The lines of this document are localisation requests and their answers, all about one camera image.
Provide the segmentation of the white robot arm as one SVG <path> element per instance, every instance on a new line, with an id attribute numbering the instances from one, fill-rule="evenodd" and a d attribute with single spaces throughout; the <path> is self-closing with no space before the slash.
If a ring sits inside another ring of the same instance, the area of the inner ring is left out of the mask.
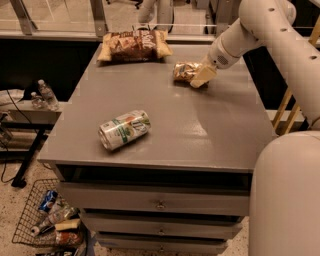
<path id="1" fill-rule="evenodd" d="M 244 53 L 267 48 L 287 84 L 279 111 L 291 99 L 306 131 L 269 143 L 256 161 L 249 203 L 248 256 L 320 256 L 320 55 L 292 27 L 288 0 L 241 0 L 238 19 L 219 35 L 191 85 L 213 79 Z"/>

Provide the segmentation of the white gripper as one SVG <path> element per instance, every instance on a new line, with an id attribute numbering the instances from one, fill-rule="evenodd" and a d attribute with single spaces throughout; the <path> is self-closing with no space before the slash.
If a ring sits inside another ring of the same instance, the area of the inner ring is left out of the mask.
<path id="1" fill-rule="evenodd" d="M 210 46 L 208 59 L 218 69 L 228 69 L 240 59 L 240 56 L 229 53 L 225 49 L 222 41 L 220 39 L 216 39 Z M 191 80 L 191 86 L 193 88 L 199 88 L 212 80 L 217 75 L 215 66 L 205 65 L 201 67 Z"/>

